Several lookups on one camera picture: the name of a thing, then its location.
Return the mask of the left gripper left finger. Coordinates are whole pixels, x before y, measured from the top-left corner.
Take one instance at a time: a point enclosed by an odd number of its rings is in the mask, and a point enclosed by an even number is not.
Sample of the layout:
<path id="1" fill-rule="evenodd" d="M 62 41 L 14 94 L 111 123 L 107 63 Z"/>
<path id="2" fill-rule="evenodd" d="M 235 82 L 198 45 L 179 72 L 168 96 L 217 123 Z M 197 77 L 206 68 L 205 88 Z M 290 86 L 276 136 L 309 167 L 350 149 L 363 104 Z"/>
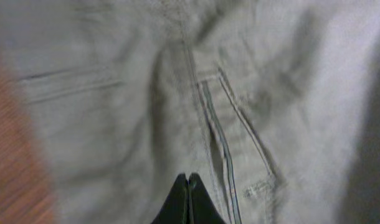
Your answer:
<path id="1" fill-rule="evenodd" d="M 188 180 L 185 174 L 179 174 L 151 224 L 186 224 L 188 197 Z"/>

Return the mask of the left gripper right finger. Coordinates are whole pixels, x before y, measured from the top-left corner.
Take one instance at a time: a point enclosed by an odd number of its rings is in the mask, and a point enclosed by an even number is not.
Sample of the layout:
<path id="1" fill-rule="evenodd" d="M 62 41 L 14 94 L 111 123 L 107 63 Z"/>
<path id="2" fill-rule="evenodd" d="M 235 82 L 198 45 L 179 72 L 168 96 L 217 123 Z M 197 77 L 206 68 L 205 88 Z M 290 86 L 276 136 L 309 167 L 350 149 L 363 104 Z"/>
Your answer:
<path id="1" fill-rule="evenodd" d="M 225 224 L 197 173 L 188 180 L 188 222 L 190 224 Z"/>

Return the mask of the beige shorts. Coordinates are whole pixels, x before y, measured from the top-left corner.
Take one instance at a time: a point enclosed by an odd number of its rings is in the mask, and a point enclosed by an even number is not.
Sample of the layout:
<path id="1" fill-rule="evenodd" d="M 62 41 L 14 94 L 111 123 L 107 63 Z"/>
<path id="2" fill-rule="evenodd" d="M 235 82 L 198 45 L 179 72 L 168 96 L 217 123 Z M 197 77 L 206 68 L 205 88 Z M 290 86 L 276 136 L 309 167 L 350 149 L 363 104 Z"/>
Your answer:
<path id="1" fill-rule="evenodd" d="M 380 1 L 0 1 L 0 223 L 380 223 Z"/>

